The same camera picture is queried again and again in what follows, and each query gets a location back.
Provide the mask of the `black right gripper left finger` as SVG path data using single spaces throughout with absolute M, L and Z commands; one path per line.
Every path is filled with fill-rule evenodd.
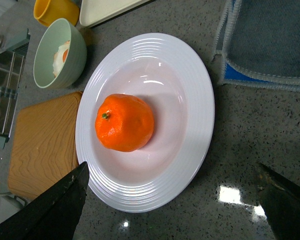
M 89 177 L 88 164 L 83 162 L 0 223 L 0 240 L 71 240 L 82 215 Z

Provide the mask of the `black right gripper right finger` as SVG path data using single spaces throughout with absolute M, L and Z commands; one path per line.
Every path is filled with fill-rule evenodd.
M 258 199 L 277 240 L 300 240 L 300 186 L 262 163 L 255 167 Z

